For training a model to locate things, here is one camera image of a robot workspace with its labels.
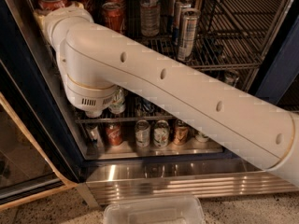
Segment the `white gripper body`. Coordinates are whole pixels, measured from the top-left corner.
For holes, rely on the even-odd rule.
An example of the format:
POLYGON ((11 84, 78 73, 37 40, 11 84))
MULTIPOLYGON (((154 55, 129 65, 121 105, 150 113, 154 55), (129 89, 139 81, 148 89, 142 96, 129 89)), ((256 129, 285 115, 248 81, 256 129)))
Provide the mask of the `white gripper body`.
POLYGON ((68 30, 77 23, 93 22, 88 11, 80 7, 63 7, 50 12, 42 21, 42 32, 55 51, 65 40, 68 30))

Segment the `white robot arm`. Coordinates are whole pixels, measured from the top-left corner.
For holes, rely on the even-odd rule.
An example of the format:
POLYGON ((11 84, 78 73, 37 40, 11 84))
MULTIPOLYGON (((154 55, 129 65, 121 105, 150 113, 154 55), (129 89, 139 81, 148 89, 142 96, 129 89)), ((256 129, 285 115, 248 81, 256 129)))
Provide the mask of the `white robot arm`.
POLYGON ((81 7, 36 10, 68 101, 94 118, 123 87, 245 161, 299 186, 299 118, 94 23, 81 7))

